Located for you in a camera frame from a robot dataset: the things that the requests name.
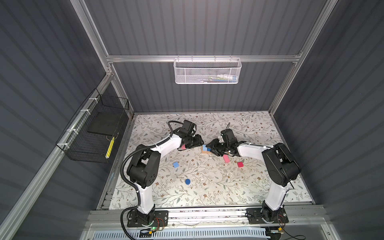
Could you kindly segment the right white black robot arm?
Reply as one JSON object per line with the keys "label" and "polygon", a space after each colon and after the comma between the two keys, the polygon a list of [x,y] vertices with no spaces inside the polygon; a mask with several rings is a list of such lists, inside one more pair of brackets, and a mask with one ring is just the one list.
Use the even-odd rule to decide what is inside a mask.
{"label": "right white black robot arm", "polygon": [[238,141],[233,131],[226,129],[221,131],[219,139],[207,144],[207,148],[218,157],[231,155],[263,159],[272,181],[259,216],[265,223],[282,221],[280,213],[284,209],[284,200],[288,191],[294,189],[291,181],[301,173],[301,167],[285,144],[277,143],[270,147]]}

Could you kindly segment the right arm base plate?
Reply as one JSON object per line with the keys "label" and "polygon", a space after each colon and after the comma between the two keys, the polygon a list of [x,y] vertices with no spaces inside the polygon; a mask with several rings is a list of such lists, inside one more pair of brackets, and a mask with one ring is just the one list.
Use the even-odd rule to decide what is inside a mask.
{"label": "right arm base plate", "polygon": [[250,224],[287,224],[289,222],[284,208],[272,211],[269,208],[248,208],[245,217]]}

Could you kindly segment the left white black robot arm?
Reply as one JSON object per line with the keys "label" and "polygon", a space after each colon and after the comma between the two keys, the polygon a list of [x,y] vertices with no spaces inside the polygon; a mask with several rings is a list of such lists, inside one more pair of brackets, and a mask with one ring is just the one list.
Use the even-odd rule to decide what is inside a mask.
{"label": "left white black robot arm", "polygon": [[170,134],[151,146],[139,145],[131,152],[120,167],[122,180],[134,188],[138,204],[134,207],[137,215],[146,222],[155,216],[155,204],[152,196],[152,184],[155,182],[162,157],[173,150],[186,150],[200,147],[204,141],[196,133],[195,123],[168,121]]}

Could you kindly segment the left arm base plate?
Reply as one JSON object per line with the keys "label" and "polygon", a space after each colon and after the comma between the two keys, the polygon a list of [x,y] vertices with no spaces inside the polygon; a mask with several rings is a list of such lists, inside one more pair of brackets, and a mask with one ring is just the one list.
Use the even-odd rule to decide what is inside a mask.
{"label": "left arm base plate", "polygon": [[131,210],[128,213],[129,228],[139,227],[166,227],[168,225],[168,211],[152,211],[145,215],[138,210]]}

